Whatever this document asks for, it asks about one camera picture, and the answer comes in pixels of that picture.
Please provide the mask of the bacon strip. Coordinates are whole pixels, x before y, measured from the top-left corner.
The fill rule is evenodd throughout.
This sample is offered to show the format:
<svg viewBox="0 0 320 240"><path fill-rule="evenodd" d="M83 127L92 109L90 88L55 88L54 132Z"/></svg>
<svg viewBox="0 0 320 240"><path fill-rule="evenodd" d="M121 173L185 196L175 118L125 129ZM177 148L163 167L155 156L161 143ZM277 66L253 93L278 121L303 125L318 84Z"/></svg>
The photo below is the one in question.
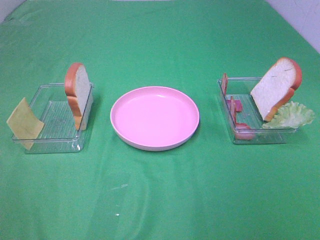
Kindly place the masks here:
<svg viewBox="0 0 320 240"><path fill-rule="evenodd" d="M224 97L227 95L227 86L228 86L228 75L224 73L221 79L221 89ZM241 112L243 110L243 105L241 101L238 99L235 100L235 109L236 109L236 112Z"/></svg>
<svg viewBox="0 0 320 240"><path fill-rule="evenodd" d="M243 110L243 105L240 100L234 99L233 96L230 97L228 101L228 106L230 110L230 116L235 126L235 138L237 140L252 140L255 137L255 134L252 132L248 132L251 130L249 125L243 122L237 121L237 113Z"/></svg>

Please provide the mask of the bread slice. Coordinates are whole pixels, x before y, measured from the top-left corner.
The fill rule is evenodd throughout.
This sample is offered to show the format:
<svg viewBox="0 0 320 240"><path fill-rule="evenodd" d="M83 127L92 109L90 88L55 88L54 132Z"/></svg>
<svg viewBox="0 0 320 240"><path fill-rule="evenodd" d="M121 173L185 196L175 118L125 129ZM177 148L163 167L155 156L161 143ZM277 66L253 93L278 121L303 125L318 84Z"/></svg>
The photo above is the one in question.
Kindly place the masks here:
<svg viewBox="0 0 320 240"><path fill-rule="evenodd" d="M80 62L72 63L65 75L64 91L76 130L84 131L87 128L88 111L85 114L85 109L92 104L91 88L85 66Z"/></svg>
<svg viewBox="0 0 320 240"><path fill-rule="evenodd" d="M301 83L301 67L288 57L278 59L250 92L262 120L270 122Z"/></svg>

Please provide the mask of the green lettuce leaf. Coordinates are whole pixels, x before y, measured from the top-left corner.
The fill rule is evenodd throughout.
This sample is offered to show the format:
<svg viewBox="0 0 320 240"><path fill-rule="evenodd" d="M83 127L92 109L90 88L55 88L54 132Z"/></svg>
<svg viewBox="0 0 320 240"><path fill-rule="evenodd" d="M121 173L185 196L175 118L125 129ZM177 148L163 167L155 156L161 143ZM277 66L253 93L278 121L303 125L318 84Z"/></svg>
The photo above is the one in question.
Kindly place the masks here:
<svg viewBox="0 0 320 240"><path fill-rule="evenodd" d="M287 102L281 106L271 121L262 125L263 129L298 129L304 125L311 124L316 118L313 110L299 102Z"/></svg>

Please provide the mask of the pink round plate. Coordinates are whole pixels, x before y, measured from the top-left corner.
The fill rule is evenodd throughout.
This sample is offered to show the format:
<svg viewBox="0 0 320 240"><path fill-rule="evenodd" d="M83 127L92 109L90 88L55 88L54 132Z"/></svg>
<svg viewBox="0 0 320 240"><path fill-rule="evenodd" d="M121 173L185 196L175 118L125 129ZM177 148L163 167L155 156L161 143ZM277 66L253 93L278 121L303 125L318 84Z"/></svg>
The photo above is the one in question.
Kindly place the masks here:
<svg viewBox="0 0 320 240"><path fill-rule="evenodd" d="M146 86L122 95L111 108L110 122L128 145L158 152L187 142L198 128L200 113L185 93Z"/></svg>

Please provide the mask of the right clear plastic tray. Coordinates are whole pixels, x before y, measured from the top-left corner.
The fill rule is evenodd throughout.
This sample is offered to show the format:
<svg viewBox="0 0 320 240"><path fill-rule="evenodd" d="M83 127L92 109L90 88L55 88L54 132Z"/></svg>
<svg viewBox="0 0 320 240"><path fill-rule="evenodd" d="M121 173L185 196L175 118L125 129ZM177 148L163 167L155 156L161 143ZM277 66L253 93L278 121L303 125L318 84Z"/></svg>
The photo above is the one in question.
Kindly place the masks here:
<svg viewBox="0 0 320 240"><path fill-rule="evenodd" d="M260 79L260 77L229 77L226 96L223 96L221 88L222 79L220 78L217 80L221 111L224 114L224 120L230 139L234 144L284 144L288 141L290 135L297 131L296 128L262 128L264 121L252 96L250 95L251 90L260 81ZM228 103L231 96L233 96L236 100L240 100L242 103L243 110L236 113L236 118L239 123L245 123L249 125L251 130L248 130L247 132L255 135L255 137L251 140L240 140L236 139L235 137L235 124L231 118L230 107Z"/></svg>

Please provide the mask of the clear plastic tray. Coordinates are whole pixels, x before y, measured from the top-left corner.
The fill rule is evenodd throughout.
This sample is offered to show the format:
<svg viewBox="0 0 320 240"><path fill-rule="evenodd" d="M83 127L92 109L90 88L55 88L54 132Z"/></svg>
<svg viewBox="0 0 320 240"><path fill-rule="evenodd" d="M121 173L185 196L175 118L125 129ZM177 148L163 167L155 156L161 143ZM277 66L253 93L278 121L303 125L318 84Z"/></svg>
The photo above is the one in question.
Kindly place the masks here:
<svg viewBox="0 0 320 240"><path fill-rule="evenodd" d="M12 136L16 144L32 144L25 149L26 154L75 153L84 148L90 138L89 118L94 102L93 84L85 106L79 129L75 127L72 110L68 104L63 83L40 85L29 107L34 115L44 123L44 127L35 139Z"/></svg>
<svg viewBox="0 0 320 240"><path fill-rule="evenodd" d="M252 96L250 95L251 90L260 81L260 79L260 77L229 77L226 96L223 96L221 88L222 79L220 78L217 80L221 111L224 114L224 120L230 139L234 144L284 144L288 141L290 135L297 131L296 128L262 128L264 121ZM247 132L255 135L255 137L251 140L240 140L236 139L235 137L235 124L231 118L230 107L228 103L231 96L233 96L236 100L240 100L242 103L243 110L236 113L236 118L239 123L245 123L249 125L251 130L248 130Z"/></svg>

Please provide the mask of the green tablecloth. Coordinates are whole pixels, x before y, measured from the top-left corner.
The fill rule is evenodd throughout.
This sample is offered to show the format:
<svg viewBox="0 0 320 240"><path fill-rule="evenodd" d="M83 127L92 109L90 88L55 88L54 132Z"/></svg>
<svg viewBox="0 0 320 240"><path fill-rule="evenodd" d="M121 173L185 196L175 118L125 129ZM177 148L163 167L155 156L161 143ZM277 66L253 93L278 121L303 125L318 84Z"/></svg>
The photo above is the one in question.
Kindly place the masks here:
<svg viewBox="0 0 320 240"><path fill-rule="evenodd" d="M319 54L264 0L29 0L0 26L3 240L317 240L320 120L286 144L233 144L217 80L259 77L280 57L320 111ZM6 121L70 64L94 85L90 139L76 153L26 154ZM168 86L197 104L182 146L149 152L110 123L118 97Z"/></svg>

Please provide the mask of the left clear plastic tray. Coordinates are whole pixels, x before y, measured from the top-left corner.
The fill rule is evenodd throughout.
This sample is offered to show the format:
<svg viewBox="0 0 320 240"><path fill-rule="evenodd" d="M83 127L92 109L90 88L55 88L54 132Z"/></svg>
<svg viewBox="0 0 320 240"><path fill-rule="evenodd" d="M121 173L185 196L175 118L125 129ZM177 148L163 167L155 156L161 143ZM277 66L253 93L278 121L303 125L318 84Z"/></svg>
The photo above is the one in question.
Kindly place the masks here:
<svg viewBox="0 0 320 240"><path fill-rule="evenodd" d="M93 84L85 106L79 129L75 127L72 110L68 104L63 83L40 85L29 107L34 115L44 123L44 127L35 139L12 136L16 144L32 144L25 149L26 154L75 153L84 148L90 138L89 118L94 102Z"/></svg>

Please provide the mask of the yellow cheese slice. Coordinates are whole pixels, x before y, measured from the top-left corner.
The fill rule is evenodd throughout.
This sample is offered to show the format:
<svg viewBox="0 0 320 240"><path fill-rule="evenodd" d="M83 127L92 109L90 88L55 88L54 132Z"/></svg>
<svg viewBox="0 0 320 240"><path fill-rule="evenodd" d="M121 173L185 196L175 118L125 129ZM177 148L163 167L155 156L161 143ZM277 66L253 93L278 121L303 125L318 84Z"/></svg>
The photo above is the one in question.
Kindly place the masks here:
<svg viewBox="0 0 320 240"><path fill-rule="evenodd" d="M28 151L45 126L45 123L40 121L33 113L25 97L12 111L6 123L15 138L22 141L21 144Z"/></svg>

